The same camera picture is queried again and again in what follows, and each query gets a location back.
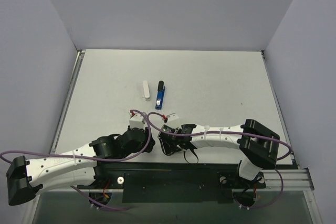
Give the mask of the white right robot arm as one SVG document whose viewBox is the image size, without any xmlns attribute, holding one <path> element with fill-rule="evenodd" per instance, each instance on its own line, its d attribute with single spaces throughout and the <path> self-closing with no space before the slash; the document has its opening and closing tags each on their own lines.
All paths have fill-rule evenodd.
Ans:
<svg viewBox="0 0 336 224">
<path fill-rule="evenodd" d="M 256 120 L 247 119 L 244 124 L 231 127 L 210 127 L 184 124 L 173 128 L 164 124 L 158 134 L 162 151 L 170 156 L 179 151 L 206 147 L 222 147 L 240 150 L 245 158 L 235 173 L 235 182 L 248 186 L 263 169 L 276 168 L 280 137 Z"/>
</svg>

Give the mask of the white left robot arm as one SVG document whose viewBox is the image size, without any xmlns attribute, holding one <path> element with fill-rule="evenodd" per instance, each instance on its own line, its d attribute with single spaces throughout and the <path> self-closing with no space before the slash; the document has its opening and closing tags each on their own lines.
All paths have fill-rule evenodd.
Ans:
<svg viewBox="0 0 336 224">
<path fill-rule="evenodd" d="M 94 170 L 107 160 L 129 160 L 132 154 L 149 153 L 155 141 L 148 129 L 128 129 L 111 134 L 56 156 L 27 159 L 14 158 L 6 173 L 8 204 L 17 206 L 33 200 L 51 189 L 73 185 L 104 187 L 107 173 Z"/>
</svg>

